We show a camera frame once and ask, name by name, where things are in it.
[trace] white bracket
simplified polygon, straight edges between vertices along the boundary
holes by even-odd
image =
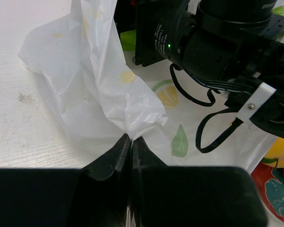
[[[247,122],[275,92],[275,88],[262,83],[239,110],[237,118]]]

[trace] black camera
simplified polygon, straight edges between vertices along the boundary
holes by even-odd
[[[202,0],[195,15],[187,12],[189,2],[128,1],[134,11],[134,23],[128,27],[137,31],[135,64],[146,67],[170,60],[178,91],[202,106],[215,103],[213,92],[229,92],[228,109],[207,116],[199,126],[196,146],[203,153],[217,148],[244,122],[237,118],[215,142],[201,148],[207,121],[242,108],[254,112],[249,119],[257,127],[284,138],[284,17],[272,12],[276,0]],[[209,102],[188,94],[178,83],[175,70],[184,70],[208,88]],[[258,100],[255,95],[261,84],[275,92],[260,106],[247,104]]]

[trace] camera lens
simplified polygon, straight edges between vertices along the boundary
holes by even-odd
[[[256,23],[268,20],[277,0],[202,0],[203,12],[222,20]]]
[[[174,12],[168,9],[157,13],[151,21],[148,34],[151,34],[149,36],[150,48],[154,49],[164,58],[169,59],[173,63],[177,63],[171,49],[176,48],[178,53],[181,52],[181,47],[187,44],[188,35],[193,30],[194,20],[191,13],[186,11],[183,14],[177,34],[177,42],[172,43],[170,38],[173,32],[171,25],[174,23],[172,15],[174,15]]]

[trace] green leaf print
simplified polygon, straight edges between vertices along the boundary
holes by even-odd
[[[276,161],[277,161],[277,158],[270,159],[270,158],[266,158],[266,157],[264,157],[264,158],[261,160],[261,162],[262,162],[262,163],[265,163],[265,164],[272,164],[272,163],[274,163],[274,162],[276,162]]]
[[[182,125],[179,126],[178,131],[172,140],[171,146],[173,156],[186,156],[188,152],[188,140]]]

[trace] black cable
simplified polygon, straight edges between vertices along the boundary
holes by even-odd
[[[198,84],[200,84],[203,87],[209,88],[209,89],[217,89],[217,90],[223,90],[223,91],[229,91],[229,92],[236,92],[236,93],[247,93],[249,95],[253,94],[255,89],[251,86],[245,85],[245,84],[238,84],[233,82],[227,82],[227,81],[219,81],[219,80],[203,80],[197,78],[193,73],[189,72],[185,66],[180,63],[180,67]]]
[[[211,107],[215,104],[216,102],[216,99],[214,98],[213,94],[212,94],[212,90],[208,90],[207,92],[207,97],[210,101],[210,103],[206,103],[206,102],[202,102],[198,99],[195,99],[193,98],[192,96],[190,96],[182,87],[181,85],[179,84],[178,82],[178,79],[177,79],[177,76],[175,74],[175,71],[174,71],[174,68],[175,68],[175,64],[171,64],[169,69],[170,69],[170,74],[171,74],[171,78],[175,84],[175,87],[178,89],[178,91],[185,97],[187,98],[188,100],[192,101],[193,103],[196,103],[198,105],[201,105],[201,106],[206,106],[206,107]]]
[[[228,108],[216,113],[212,113],[208,116],[206,116],[200,123],[197,133],[195,136],[195,146],[201,153],[209,153],[213,150],[215,150],[218,146],[220,146],[240,125],[243,124],[243,121],[241,121],[239,118],[236,118],[235,121],[232,123],[232,125],[225,130],[213,143],[211,143],[209,146],[206,148],[201,148],[201,139],[202,139],[202,133],[203,130],[207,124],[207,122],[214,116],[218,114],[226,114],[226,113],[236,113],[240,110],[239,107],[234,107],[234,108]]]

